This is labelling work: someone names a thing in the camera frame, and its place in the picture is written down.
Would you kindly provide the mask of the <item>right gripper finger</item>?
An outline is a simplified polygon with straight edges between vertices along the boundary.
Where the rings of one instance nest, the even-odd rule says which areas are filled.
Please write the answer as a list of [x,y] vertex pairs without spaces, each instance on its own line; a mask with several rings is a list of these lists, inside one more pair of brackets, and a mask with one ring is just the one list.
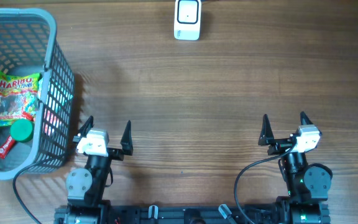
[[264,114],[262,118],[262,129],[260,132],[258,145],[260,146],[272,145],[274,143],[274,140],[275,138],[270,125],[269,117],[267,114]]
[[313,122],[309,119],[304,111],[300,113],[300,122],[301,125],[312,125]]

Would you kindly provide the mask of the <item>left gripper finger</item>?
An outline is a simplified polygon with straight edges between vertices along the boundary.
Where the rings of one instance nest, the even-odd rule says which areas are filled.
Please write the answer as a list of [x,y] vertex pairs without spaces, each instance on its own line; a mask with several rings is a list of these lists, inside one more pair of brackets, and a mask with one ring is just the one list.
[[90,116],[84,125],[78,130],[77,135],[73,137],[73,142],[79,142],[82,138],[86,137],[87,133],[91,130],[93,127],[93,116]]
[[131,121],[129,120],[126,124],[126,128],[121,138],[122,151],[125,155],[133,155],[133,143],[132,143],[132,133],[131,133]]

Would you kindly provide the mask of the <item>green lid plastic jar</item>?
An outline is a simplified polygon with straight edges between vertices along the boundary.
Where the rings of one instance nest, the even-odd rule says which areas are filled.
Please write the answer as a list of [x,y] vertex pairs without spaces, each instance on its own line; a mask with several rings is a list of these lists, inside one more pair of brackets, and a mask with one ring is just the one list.
[[34,124],[27,119],[18,119],[10,127],[10,135],[18,142],[28,142],[34,135]]

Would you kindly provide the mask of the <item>Haribo gummy candy bag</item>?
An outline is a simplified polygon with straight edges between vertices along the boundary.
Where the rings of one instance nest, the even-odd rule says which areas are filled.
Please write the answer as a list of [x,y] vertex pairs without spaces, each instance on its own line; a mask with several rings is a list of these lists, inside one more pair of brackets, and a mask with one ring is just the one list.
[[18,119],[35,119],[40,77],[40,73],[20,77],[0,71],[0,127],[11,126]]

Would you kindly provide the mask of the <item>red Nescafe stick sachet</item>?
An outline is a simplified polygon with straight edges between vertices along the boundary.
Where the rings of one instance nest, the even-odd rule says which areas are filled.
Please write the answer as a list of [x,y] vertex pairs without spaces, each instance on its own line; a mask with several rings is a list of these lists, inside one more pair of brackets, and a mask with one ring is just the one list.
[[5,143],[3,143],[0,146],[0,159],[5,159],[6,158],[7,154],[13,148],[15,143],[16,143],[16,140],[11,135],[9,135],[7,137]]

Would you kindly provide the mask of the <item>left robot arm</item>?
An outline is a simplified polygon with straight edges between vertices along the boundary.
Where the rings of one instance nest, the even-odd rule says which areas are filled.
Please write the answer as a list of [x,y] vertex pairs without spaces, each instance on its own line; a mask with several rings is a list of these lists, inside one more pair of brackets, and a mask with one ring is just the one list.
[[133,155],[131,122],[128,121],[123,132],[120,148],[109,147],[109,134],[104,129],[94,127],[90,116],[73,137],[78,153],[87,157],[86,165],[70,172],[66,179],[68,205],[61,218],[55,223],[108,223],[111,203],[103,200],[107,183],[113,178],[112,161],[123,161],[125,156]]

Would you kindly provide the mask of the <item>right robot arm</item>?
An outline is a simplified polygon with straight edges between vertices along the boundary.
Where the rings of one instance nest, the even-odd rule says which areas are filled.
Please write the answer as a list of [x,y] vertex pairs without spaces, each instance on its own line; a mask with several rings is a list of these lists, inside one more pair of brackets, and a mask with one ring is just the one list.
[[273,135],[269,117],[262,118],[258,145],[268,146],[268,155],[280,157],[278,166],[288,190],[286,197],[277,197],[272,216],[275,223],[327,224],[331,217],[325,201],[333,172],[323,164],[308,163],[306,153],[317,147],[322,132],[303,111],[300,121],[295,133],[279,139]]

